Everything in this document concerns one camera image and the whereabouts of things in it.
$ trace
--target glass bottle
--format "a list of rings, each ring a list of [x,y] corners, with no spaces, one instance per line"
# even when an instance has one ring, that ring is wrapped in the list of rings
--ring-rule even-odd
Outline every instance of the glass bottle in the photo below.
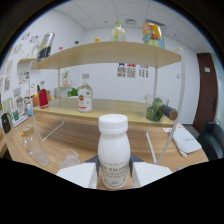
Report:
[[[42,150],[42,146],[39,142],[37,134],[33,129],[33,126],[31,124],[27,124],[25,127],[23,127],[23,133],[25,148],[29,152],[29,155],[33,155],[41,166],[47,166],[50,162],[49,157]]]
[[[126,34],[121,27],[122,23],[117,21],[116,27],[112,30],[112,41],[126,41]]]
[[[93,90],[86,81],[89,74],[82,74],[82,78],[84,82],[78,90],[79,112],[88,113],[93,110]]]
[[[39,93],[39,104],[40,104],[40,108],[46,108],[48,107],[48,97],[47,97],[47,90],[44,89],[44,81],[40,82],[40,91]]]

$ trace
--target cup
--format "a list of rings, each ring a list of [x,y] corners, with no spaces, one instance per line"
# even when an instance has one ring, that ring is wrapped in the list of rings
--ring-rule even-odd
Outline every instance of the cup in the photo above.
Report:
[[[18,110],[13,111],[13,116],[14,116],[15,121],[17,121],[19,119]]]
[[[81,164],[78,153],[73,149],[62,149],[56,154],[55,159],[59,169]]]

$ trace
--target shelf support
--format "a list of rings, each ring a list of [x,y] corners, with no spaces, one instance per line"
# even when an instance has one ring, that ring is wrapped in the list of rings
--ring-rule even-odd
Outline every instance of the shelf support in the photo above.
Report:
[[[172,138],[173,138],[173,134],[176,130],[176,126],[177,126],[177,123],[178,123],[178,120],[179,120],[179,117],[180,117],[180,113],[181,113],[181,109],[182,109],[182,104],[183,104],[183,99],[184,99],[184,91],[185,91],[185,57],[184,57],[184,51],[182,48],[176,48],[173,50],[173,52],[180,52],[180,55],[181,55],[181,67],[182,67],[182,80],[181,80],[181,92],[180,92],[180,98],[179,98],[179,103],[178,103],[178,109],[177,109],[177,112],[178,112],[178,115],[177,115],[177,118],[176,120],[174,121],[173,123],[173,128],[172,128],[172,131],[170,133],[170,136],[166,142],[166,145],[164,146],[163,148],[163,151],[159,157],[159,159],[157,160],[156,162],[156,165],[159,164],[159,162],[161,161],[163,155],[165,154]]]
[[[156,91],[157,91],[157,80],[158,80],[158,68],[155,68],[155,81],[154,81],[154,97],[156,97]]]
[[[32,67],[32,63],[36,63],[36,61],[31,61],[30,62],[30,75],[31,75],[31,67]],[[58,69],[58,88],[59,88],[59,96],[61,95],[61,91],[60,91],[60,69]],[[62,117],[62,123],[55,128],[52,132],[50,132],[46,137],[41,138],[40,136],[40,131],[35,119],[35,115],[34,115],[34,111],[33,111],[33,101],[31,100],[31,96],[30,96],[30,76],[29,76],[29,101],[30,101],[30,105],[31,105],[31,109],[32,109],[32,114],[33,114],[33,121],[34,121],[34,125],[36,126],[36,130],[37,130],[37,134],[39,136],[39,139],[44,142],[50,135],[52,135],[55,131],[57,131],[62,125],[64,125],[64,119]]]
[[[149,144],[149,147],[150,147],[150,150],[151,150],[151,153],[152,153],[153,162],[156,165],[158,165],[159,162],[161,161],[161,159],[163,158],[163,156],[164,156],[164,154],[165,154],[165,152],[166,152],[166,150],[167,150],[167,148],[168,148],[168,146],[169,146],[169,144],[170,144],[170,142],[173,138],[173,134],[176,130],[176,125],[178,123],[179,116],[180,116],[181,109],[182,109],[182,104],[183,104],[184,90],[185,90],[185,58],[184,58],[184,53],[183,53],[182,48],[179,47],[179,48],[176,48],[176,49],[173,50],[173,52],[175,52],[175,53],[178,52],[178,51],[180,51],[180,54],[181,54],[181,65],[182,65],[181,92],[180,92],[180,98],[179,98],[178,109],[177,109],[178,116],[173,123],[172,131],[170,132],[169,138],[168,138],[168,140],[166,142],[166,145],[164,146],[163,151],[160,154],[160,157],[159,157],[158,160],[156,159],[155,152],[154,152],[154,149],[152,147],[152,143],[151,143],[151,140],[150,140],[150,137],[149,137],[149,127],[147,128],[147,131],[146,131],[146,137],[147,137],[148,144]],[[156,70],[155,70],[155,82],[154,82],[154,97],[156,96],[157,78],[158,78],[158,70],[156,68]]]

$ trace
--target white bottle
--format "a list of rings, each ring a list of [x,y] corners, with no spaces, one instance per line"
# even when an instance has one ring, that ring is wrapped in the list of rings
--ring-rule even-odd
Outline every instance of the white bottle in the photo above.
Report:
[[[84,83],[78,90],[79,112],[88,113],[93,110],[93,90],[86,81],[89,74],[82,74],[82,78]]]
[[[124,29],[121,27],[121,22],[117,21],[116,27],[112,30],[112,41],[126,41],[126,35]]]
[[[131,155],[126,134],[128,119],[121,114],[103,115],[99,118],[99,130],[98,158],[103,183],[109,189],[120,189],[127,183]]]

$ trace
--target door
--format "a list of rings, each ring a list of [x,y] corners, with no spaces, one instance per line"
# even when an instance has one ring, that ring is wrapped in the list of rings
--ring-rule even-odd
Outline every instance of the door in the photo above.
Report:
[[[193,127],[200,133],[205,121],[214,121],[217,106],[217,76],[211,54],[197,54],[200,95]]]

